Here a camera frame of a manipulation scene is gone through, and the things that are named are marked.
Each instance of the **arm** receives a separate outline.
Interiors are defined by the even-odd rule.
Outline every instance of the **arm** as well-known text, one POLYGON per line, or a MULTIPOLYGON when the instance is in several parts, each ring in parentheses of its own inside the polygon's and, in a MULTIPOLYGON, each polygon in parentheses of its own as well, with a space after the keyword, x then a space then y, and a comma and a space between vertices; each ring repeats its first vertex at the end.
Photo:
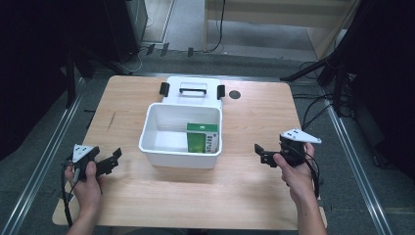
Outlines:
MULTIPOLYGON (((85 171, 86 181, 78 181, 73 188, 79 202, 79 215, 67 234, 92 234, 94 231, 101 212, 101 188, 95 177, 96 171, 95 163, 88 163, 85 171)), ((72 166, 65 171, 65 177, 73 187, 72 166)))
MULTIPOLYGON (((314 156, 314 148, 310 143, 305 143, 305 149, 311 157, 314 156)), ((274 161, 281 167, 283 171, 282 179, 289 185, 291 198, 296 203, 299 235, 327 234, 314 196, 311 171, 308 166, 301 164, 291 167, 279 154, 274 155, 274 161)))

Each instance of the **wooden desk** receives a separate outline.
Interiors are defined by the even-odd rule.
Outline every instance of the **wooden desk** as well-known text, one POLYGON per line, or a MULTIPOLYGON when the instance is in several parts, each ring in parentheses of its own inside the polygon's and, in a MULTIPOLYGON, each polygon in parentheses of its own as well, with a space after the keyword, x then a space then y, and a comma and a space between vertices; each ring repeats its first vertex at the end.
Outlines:
MULTIPOLYGON (((107 158, 120 147, 119 166, 106 175, 98 224, 109 226, 297 229, 297 211, 280 168, 259 162, 254 143, 279 150, 279 134, 300 126, 285 83, 222 80, 223 149, 215 169, 152 166, 138 149, 146 112, 159 102, 163 78, 115 76, 85 137, 107 158), (242 96, 231 99, 238 90, 242 96)), ((77 202, 70 203, 73 218, 77 202)), ((62 201, 53 215, 67 224, 62 201)))
MULTIPOLYGON (((330 45, 354 17, 359 2, 359 0, 227 0, 223 20, 307 27, 308 37, 316 56, 322 59, 331 52, 330 45)), ((208 21, 220 21, 222 4, 223 1, 205 0, 205 51, 208 44, 208 21)))

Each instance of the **box lid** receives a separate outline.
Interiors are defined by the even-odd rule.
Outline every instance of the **box lid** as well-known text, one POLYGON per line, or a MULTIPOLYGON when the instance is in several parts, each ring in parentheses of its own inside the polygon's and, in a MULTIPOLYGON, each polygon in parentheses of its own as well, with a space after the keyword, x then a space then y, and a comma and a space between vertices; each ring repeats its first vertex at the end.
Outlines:
POLYGON ((165 84, 162 102, 172 105, 206 106, 221 109, 224 85, 220 80, 197 76, 171 76, 165 84))

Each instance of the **wooden tabletop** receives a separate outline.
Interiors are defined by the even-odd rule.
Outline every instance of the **wooden tabletop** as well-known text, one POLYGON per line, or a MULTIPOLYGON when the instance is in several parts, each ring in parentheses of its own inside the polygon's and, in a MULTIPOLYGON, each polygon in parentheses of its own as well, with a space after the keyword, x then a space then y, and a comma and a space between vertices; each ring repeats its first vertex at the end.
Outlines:
MULTIPOLYGON (((254 143, 278 151, 279 134, 300 127, 290 87, 279 82, 222 80, 222 153, 214 169, 153 166, 138 148, 146 112, 160 102, 164 78, 114 76, 110 79, 83 142, 99 146, 96 161, 117 148, 122 156, 105 175, 99 225, 297 229, 296 206, 280 168, 261 164, 254 143), (232 99, 237 90, 241 98, 232 99)), ((73 218, 76 200, 70 203, 73 218)), ((53 214, 67 224, 62 200, 53 214)))

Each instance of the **white box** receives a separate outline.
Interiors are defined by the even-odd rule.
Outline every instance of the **white box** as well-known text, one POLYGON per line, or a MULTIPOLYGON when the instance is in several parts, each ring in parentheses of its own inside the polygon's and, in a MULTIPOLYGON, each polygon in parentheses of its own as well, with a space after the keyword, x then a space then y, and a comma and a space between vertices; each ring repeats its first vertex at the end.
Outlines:
POLYGON ((216 94, 220 80, 174 76, 169 77, 167 83, 170 84, 168 96, 162 103, 152 104, 147 111, 139 149, 152 165, 214 168, 222 152, 222 104, 216 94), (180 88, 190 88, 188 86, 207 92, 179 92, 180 88), (217 124, 219 141, 216 153, 188 152, 186 128, 189 122, 217 124))

